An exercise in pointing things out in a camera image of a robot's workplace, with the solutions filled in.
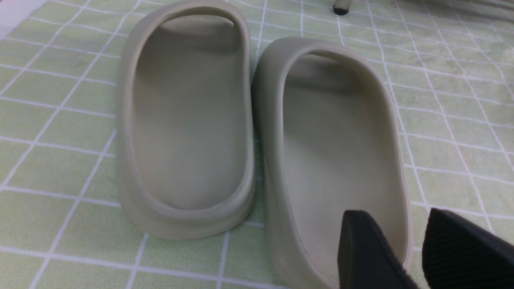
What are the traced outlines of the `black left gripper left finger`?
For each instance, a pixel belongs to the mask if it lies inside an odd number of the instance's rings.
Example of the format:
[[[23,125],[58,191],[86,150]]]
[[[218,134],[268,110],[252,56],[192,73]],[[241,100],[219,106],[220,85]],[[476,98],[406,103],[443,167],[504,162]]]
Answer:
[[[346,210],[337,264],[341,289],[418,289],[371,214]]]

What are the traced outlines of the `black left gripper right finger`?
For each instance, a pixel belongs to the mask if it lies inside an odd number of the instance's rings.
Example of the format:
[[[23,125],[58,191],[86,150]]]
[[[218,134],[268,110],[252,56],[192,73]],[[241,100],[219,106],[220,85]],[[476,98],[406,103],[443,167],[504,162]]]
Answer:
[[[422,270],[432,289],[512,289],[514,247],[454,212],[432,208]]]

